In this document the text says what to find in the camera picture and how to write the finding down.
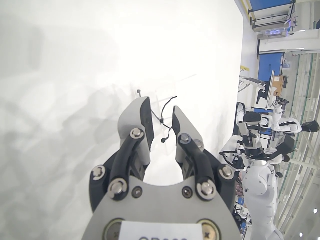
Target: wire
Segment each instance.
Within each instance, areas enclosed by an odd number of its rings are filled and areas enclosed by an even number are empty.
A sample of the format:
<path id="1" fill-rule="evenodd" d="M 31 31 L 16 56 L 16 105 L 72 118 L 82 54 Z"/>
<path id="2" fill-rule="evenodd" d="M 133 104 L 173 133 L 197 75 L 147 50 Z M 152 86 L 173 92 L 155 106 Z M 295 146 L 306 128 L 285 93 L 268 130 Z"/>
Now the wire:
<path id="1" fill-rule="evenodd" d="M 139 97 L 141 97 L 141 90 L 138 89 L 138 90 L 137 90 L 137 93 L 139 94 Z M 155 118 L 157 118 L 157 120 L 160 122 L 160 124 L 161 124 L 161 125 L 164 125 L 166 128 L 169 129 L 169 131 L 168 131 L 168 136 L 167 136 L 166 138 L 161 138 L 161 142 L 162 142 L 162 143 L 164 143 L 164 142 L 169 138 L 170 130 L 172 129 L 172 126 L 169 127 L 169 126 L 167 126 L 167 125 L 164 123 L 163 111 L 164 111 L 166 105 L 167 105 L 168 103 L 170 103 L 170 101 L 171 101 L 172 99 L 174 99 L 174 98 L 177 98 L 177 96 L 171 97 L 171 98 L 163 105 L 162 110 L 161 110 L 161 116 L 160 116 L 160 118 L 159 118 L 159 117 L 154 113 L 154 111 L 152 111 L 152 109 L 151 109 L 151 113 L 155 116 Z"/>

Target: white wall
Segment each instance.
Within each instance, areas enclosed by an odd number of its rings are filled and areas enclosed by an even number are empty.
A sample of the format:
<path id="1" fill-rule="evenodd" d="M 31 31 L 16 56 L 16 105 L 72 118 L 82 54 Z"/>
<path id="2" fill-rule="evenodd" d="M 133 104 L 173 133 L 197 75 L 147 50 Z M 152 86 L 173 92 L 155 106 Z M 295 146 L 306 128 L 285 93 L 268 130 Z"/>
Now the white wall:
<path id="1" fill-rule="evenodd" d="M 281 38 L 272 38 L 260 41 L 260 53 L 268 51 L 298 51 L 320 49 L 319 30 L 305 30 L 305 32 L 294 32 L 293 35 Z"/>
<path id="2" fill-rule="evenodd" d="M 0 239 L 81 239 L 90 171 L 119 149 L 138 88 L 158 116 L 177 95 L 167 123 L 179 105 L 217 154 L 233 129 L 242 25 L 234 0 L 0 0 Z M 148 181 L 179 182 L 175 136 L 162 144 L 153 124 Z"/>

